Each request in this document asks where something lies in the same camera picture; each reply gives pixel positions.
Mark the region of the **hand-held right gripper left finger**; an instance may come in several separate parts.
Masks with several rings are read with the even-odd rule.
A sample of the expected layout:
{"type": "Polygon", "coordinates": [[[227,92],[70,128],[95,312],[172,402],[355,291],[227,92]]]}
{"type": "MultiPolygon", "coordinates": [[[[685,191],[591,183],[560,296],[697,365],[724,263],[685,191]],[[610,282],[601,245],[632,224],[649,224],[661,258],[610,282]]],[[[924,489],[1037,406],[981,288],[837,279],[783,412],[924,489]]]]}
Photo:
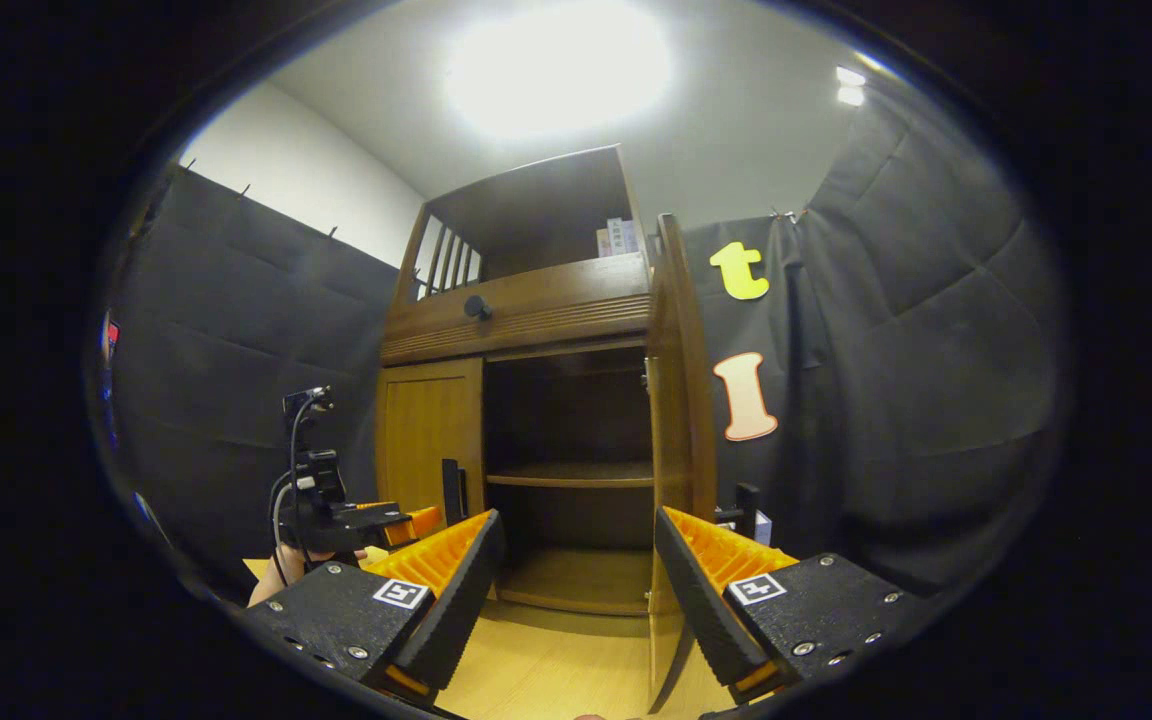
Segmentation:
{"type": "Polygon", "coordinates": [[[404,702],[450,684],[506,553],[480,511],[366,568],[329,561],[243,611],[285,651],[404,702]]]}

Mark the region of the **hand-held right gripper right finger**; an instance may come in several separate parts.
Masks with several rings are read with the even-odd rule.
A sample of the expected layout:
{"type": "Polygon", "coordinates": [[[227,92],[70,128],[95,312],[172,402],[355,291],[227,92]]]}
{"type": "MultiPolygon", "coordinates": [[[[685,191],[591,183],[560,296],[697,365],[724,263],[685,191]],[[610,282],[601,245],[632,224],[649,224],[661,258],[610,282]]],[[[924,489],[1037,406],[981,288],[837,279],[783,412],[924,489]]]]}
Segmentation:
{"type": "Polygon", "coordinates": [[[838,682],[931,615],[924,597],[838,553],[794,559],[668,506],[654,533],[687,629],[740,705],[838,682]]]}

